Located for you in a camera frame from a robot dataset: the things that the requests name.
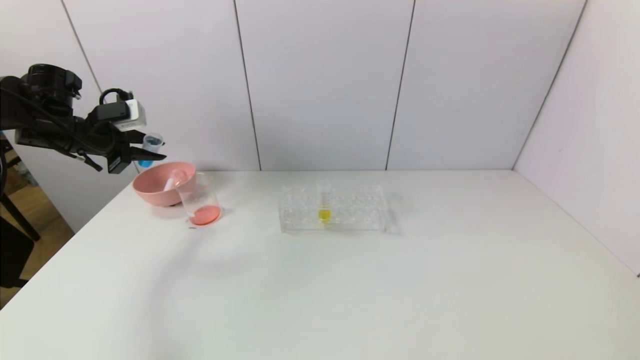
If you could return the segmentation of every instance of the glass beaker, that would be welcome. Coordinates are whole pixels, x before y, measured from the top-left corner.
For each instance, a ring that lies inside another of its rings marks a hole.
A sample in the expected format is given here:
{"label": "glass beaker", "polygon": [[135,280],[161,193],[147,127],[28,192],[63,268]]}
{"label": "glass beaker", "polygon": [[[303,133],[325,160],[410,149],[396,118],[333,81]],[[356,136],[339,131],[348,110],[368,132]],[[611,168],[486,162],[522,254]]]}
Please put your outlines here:
{"label": "glass beaker", "polygon": [[175,189],[180,194],[184,210],[193,224],[205,225],[219,219],[222,208],[210,176],[197,172],[190,179],[177,180]]}

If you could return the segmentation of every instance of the pink bowl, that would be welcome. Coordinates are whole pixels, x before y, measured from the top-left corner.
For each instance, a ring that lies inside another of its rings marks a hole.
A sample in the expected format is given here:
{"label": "pink bowl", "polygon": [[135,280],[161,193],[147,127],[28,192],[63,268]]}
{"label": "pink bowl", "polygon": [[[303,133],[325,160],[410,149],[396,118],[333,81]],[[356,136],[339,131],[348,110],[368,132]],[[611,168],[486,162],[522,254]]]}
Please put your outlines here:
{"label": "pink bowl", "polygon": [[196,173],[196,167],[185,161],[160,164],[138,174],[133,179],[133,190],[153,206],[176,205],[180,202],[180,194],[176,189],[165,191],[164,187],[177,170],[183,171],[189,178]]}

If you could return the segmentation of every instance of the black cable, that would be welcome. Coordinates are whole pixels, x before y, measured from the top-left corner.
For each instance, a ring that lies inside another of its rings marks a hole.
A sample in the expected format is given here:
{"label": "black cable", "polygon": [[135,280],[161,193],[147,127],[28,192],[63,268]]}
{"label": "black cable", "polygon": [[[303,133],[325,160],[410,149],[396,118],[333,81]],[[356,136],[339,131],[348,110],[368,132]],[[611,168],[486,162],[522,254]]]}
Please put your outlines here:
{"label": "black cable", "polygon": [[110,88],[110,89],[107,89],[107,90],[103,91],[102,94],[100,94],[99,104],[103,105],[104,104],[104,97],[109,95],[109,94],[112,94],[112,93],[117,93],[123,101],[124,100],[129,100],[129,94],[126,91],[124,91],[122,89],[119,89],[119,88]]}
{"label": "black cable", "polygon": [[79,156],[73,155],[72,153],[66,151],[63,147],[59,146],[58,144],[56,144],[53,141],[51,141],[50,139],[48,139],[43,134],[40,134],[38,131],[34,131],[34,133],[36,135],[38,135],[39,138],[44,140],[44,142],[46,142],[47,145],[49,145],[50,148],[52,148],[53,150],[59,152],[60,154],[62,154],[64,156],[68,156],[69,158],[72,158],[72,159],[80,160],[83,163],[91,166],[95,170],[102,171],[102,166],[96,164],[95,161],[91,160],[91,158],[87,154],[85,154],[84,152],[82,154],[80,154]]}
{"label": "black cable", "polygon": [[4,186],[6,185],[6,173],[8,172],[8,168],[6,166],[6,158],[4,157],[4,147],[0,145],[0,164],[2,165],[2,169],[0,169],[0,197],[4,194]]}
{"label": "black cable", "polygon": [[37,111],[39,114],[41,114],[42,116],[44,116],[47,120],[50,120],[52,123],[56,124],[59,128],[61,128],[67,135],[71,136],[73,139],[75,139],[76,141],[78,141],[80,144],[82,144],[84,147],[86,147],[87,149],[91,150],[91,151],[95,151],[95,152],[100,152],[100,153],[108,153],[109,151],[111,151],[113,149],[113,146],[115,145],[115,139],[111,139],[111,144],[109,145],[109,147],[106,148],[102,148],[102,147],[98,147],[95,146],[93,144],[91,144],[87,139],[84,139],[82,136],[80,136],[80,134],[74,133],[73,131],[71,131],[67,125],[65,125],[64,122],[62,122],[60,119],[56,118],[55,116],[51,115],[50,113],[48,113],[47,111],[45,111],[43,108],[39,107],[37,104],[31,102],[29,99],[16,94],[15,92],[12,92],[10,90],[7,89],[3,89],[0,88],[0,91],[2,91],[5,94],[8,94],[20,101],[22,101],[25,105],[29,106],[31,109]]}

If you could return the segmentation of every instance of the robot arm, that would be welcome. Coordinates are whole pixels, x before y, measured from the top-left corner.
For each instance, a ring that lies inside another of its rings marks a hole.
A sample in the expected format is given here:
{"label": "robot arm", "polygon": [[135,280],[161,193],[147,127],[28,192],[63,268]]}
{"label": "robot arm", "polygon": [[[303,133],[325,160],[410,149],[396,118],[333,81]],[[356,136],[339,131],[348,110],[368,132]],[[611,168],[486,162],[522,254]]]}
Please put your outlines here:
{"label": "robot arm", "polygon": [[[138,129],[146,125],[144,109],[132,93],[106,90],[98,106],[83,119],[74,116],[72,108],[80,89],[82,80],[73,72],[46,64],[31,66],[22,78],[0,78],[1,129],[16,129],[18,144],[53,149],[98,171],[102,167],[89,155],[103,156],[110,174],[121,173],[135,160],[166,157],[131,147],[142,143],[145,134]],[[117,101],[105,104],[105,95],[113,92]]]}

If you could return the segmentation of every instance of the red liquid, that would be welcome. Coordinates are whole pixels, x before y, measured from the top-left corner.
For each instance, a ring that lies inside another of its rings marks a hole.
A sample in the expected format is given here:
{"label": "red liquid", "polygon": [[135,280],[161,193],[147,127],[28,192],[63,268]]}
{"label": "red liquid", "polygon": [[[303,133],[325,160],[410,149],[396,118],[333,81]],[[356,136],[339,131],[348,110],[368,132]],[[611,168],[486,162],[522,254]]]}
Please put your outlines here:
{"label": "red liquid", "polygon": [[200,209],[197,209],[193,214],[193,217],[189,220],[196,225],[205,225],[216,221],[220,217],[221,212],[222,211],[217,206],[203,206]]}

